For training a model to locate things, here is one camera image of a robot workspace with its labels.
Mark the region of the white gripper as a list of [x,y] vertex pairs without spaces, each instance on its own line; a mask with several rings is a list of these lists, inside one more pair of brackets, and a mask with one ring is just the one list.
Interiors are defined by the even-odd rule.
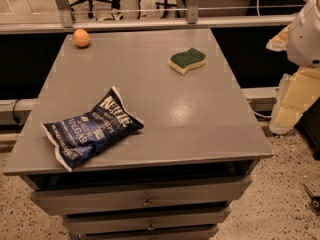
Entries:
[[274,134],[284,135],[291,131],[320,98],[319,5],[320,0],[309,0],[291,25],[283,28],[266,44],[271,51],[287,50],[289,61],[305,66],[299,67],[293,75],[284,74],[280,80],[269,123],[269,129]]

